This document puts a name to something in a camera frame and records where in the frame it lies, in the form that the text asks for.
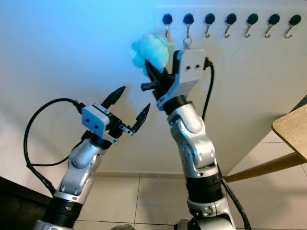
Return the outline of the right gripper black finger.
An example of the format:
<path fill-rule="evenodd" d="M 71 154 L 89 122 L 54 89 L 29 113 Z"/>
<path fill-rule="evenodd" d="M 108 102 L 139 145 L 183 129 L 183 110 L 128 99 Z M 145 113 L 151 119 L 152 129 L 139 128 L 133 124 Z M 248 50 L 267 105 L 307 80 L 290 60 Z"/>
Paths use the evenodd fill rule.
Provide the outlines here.
<path fill-rule="evenodd" d="M 152 81 L 162 81 L 167 76 L 167 70 L 162 67 L 158 70 L 153 64 L 145 63 L 145 72 Z"/>

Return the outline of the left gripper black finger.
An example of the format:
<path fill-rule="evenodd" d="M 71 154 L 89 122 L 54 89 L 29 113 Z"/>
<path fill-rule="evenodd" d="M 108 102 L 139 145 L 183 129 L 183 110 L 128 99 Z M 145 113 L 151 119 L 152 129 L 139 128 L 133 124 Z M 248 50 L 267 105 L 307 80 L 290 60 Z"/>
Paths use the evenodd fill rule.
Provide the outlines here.
<path fill-rule="evenodd" d="M 144 109 L 142 109 L 140 114 L 138 114 L 136 118 L 136 122 L 134 126 L 132 127 L 133 133 L 136 133 L 140 129 L 140 127 L 142 127 L 142 125 L 144 124 L 144 121 L 146 120 L 147 114 L 149 113 L 150 108 L 151 108 L 151 105 L 148 104 L 144 107 Z"/>
<path fill-rule="evenodd" d="M 114 90 L 114 92 L 103 100 L 103 107 L 110 107 L 111 105 L 114 105 L 120 99 L 125 89 L 125 86 L 121 86 L 120 88 Z"/>

